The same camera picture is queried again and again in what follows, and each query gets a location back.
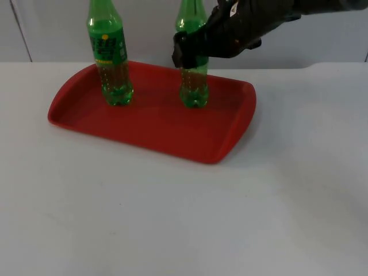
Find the white wall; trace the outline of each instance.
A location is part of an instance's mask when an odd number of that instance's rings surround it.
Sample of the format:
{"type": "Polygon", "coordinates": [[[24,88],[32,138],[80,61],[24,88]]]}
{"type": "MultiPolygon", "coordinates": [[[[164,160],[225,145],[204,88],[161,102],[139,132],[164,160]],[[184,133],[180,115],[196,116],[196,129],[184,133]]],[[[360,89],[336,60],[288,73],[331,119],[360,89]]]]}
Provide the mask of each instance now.
{"type": "Polygon", "coordinates": [[[0,62],[28,62],[21,32],[8,0],[0,0],[0,62]]]}
{"type": "MultiPolygon", "coordinates": [[[[34,61],[92,61],[86,31],[89,0],[13,0],[34,61]]],[[[180,0],[114,0],[132,60],[172,66],[172,36],[180,0]]],[[[205,0],[208,12],[216,0],[205,0]]],[[[305,17],[281,26],[261,48],[212,68],[288,68],[315,62],[362,62],[368,50],[368,10],[305,17]]]]}

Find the green soda bottle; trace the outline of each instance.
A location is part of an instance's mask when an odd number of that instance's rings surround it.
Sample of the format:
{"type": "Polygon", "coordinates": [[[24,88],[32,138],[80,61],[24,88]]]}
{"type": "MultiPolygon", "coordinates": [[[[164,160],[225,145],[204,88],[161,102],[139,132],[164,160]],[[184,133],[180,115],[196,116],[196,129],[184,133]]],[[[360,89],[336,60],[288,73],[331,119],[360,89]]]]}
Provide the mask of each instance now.
{"type": "MultiPolygon", "coordinates": [[[[194,32],[206,22],[207,16],[202,0],[182,0],[176,22],[177,32],[194,32]]],[[[200,63],[204,65],[190,70],[181,69],[180,97],[189,108],[204,107],[209,96],[207,85],[208,57],[198,56],[197,59],[204,59],[200,63]]]]}
{"type": "Polygon", "coordinates": [[[87,28],[106,101],[127,105],[133,97],[133,86],[122,20],[111,0],[90,0],[87,28]]]}

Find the white background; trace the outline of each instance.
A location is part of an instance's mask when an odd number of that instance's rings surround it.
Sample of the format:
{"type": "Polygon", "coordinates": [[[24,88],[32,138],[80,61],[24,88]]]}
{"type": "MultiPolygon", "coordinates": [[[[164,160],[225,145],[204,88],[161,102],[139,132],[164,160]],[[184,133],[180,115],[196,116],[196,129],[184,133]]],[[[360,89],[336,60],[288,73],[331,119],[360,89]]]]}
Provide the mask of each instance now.
{"type": "MultiPolygon", "coordinates": [[[[13,0],[33,61],[92,61],[86,30],[89,0],[13,0]]],[[[204,0],[209,12],[215,0],[204,0]]],[[[132,60],[172,66],[172,36],[180,0],[114,0],[132,60]]],[[[261,48],[211,68],[294,68],[316,62],[362,62],[368,50],[368,10],[304,17],[263,39],[261,48]]]]}
{"type": "Polygon", "coordinates": [[[48,124],[87,65],[0,64],[1,276],[367,276],[368,64],[211,70],[258,97],[215,166],[48,124]]]}

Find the bottle label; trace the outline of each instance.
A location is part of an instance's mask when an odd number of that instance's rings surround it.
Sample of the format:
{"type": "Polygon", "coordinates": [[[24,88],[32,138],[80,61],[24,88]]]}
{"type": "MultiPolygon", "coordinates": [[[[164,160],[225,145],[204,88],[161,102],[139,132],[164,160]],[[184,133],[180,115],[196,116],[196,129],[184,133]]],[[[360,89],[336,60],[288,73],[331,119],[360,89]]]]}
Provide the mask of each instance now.
{"type": "Polygon", "coordinates": [[[118,65],[127,60],[127,47],[123,29],[113,33],[90,32],[89,35],[97,64],[118,65]]]}

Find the bottle neck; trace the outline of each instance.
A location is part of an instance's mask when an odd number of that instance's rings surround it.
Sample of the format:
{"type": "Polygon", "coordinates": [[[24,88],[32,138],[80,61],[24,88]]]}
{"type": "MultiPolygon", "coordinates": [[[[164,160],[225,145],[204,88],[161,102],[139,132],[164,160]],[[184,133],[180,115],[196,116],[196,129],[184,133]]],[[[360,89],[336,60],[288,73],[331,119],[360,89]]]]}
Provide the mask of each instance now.
{"type": "Polygon", "coordinates": [[[90,15],[108,15],[116,14],[116,9],[111,0],[91,0],[90,15]]]}

